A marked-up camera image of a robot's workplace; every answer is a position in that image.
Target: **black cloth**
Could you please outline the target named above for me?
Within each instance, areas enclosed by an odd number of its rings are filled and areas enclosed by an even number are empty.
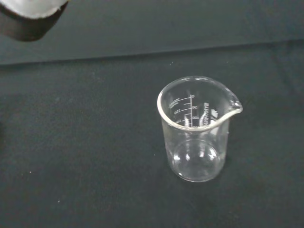
[[[0,67],[0,227],[304,227],[303,58],[297,41]],[[244,107],[205,183],[170,170],[156,108],[192,75]]]
[[[0,36],[0,65],[299,40],[303,9],[303,0],[72,0],[43,39]]]

